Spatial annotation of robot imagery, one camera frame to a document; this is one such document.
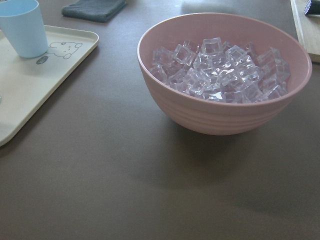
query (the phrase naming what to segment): blue cup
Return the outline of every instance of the blue cup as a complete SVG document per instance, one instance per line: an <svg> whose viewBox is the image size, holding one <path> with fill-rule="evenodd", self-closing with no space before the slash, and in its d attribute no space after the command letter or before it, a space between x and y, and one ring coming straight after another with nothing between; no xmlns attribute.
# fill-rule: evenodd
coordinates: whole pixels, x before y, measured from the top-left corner
<svg viewBox="0 0 320 240"><path fill-rule="evenodd" d="M49 45L39 3L36 0L0 2L0 29L23 58L44 54Z"/></svg>

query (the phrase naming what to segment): folded cloth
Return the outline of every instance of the folded cloth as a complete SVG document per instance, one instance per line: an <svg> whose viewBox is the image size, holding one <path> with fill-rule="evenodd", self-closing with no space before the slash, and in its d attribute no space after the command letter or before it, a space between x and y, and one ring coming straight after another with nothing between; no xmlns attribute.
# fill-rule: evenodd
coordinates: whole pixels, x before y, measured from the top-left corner
<svg viewBox="0 0 320 240"><path fill-rule="evenodd" d="M61 13L66 17L105 23L126 4L125 0L79 0L64 6Z"/></svg>

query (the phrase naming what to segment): tray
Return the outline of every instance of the tray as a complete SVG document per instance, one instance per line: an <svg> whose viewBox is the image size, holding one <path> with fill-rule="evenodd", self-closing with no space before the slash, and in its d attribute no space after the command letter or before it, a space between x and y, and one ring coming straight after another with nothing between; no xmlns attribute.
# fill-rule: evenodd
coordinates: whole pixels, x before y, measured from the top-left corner
<svg viewBox="0 0 320 240"><path fill-rule="evenodd" d="M0 30L0 146L11 140L68 75L98 45L90 31L45 26L49 48L17 55Z"/></svg>
<svg viewBox="0 0 320 240"><path fill-rule="evenodd" d="M307 0L291 0L291 8L299 43L314 63L320 63L320 15L305 16Z"/></svg>

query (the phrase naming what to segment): washcloth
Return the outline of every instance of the washcloth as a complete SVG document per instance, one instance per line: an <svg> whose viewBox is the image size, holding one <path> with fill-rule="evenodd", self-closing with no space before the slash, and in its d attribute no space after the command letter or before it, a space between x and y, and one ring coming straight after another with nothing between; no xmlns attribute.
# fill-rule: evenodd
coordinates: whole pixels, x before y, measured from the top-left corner
<svg viewBox="0 0 320 240"><path fill-rule="evenodd" d="M61 13L66 17L105 23L126 4L125 0L79 0L64 6Z"/></svg>

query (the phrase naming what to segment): printed cartoon illustration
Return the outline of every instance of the printed cartoon illustration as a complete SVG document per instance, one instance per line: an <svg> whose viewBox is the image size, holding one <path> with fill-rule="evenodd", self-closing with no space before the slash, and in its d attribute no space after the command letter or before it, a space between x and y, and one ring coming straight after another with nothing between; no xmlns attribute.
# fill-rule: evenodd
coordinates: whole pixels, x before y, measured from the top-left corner
<svg viewBox="0 0 320 240"><path fill-rule="evenodd" d="M63 59L69 59L81 46L82 43L56 41L50 44L46 53L54 54L57 57L63 57Z"/></svg>

